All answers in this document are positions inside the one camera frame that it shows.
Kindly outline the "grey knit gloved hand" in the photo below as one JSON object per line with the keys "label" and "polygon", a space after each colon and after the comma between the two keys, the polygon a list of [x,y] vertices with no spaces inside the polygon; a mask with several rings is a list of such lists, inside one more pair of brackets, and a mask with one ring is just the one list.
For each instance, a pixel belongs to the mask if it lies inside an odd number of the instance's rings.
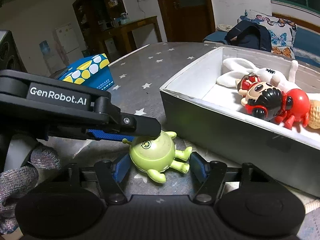
{"label": "grey knit gloved hand", "polygon": [[1,173],[1,235],[18,228],[15,207],[20,198],[30,192],[39,179],[38,170],[59,170],[58,153],[52,147],[40,145],[30,154],[29,162],[19,168]]}

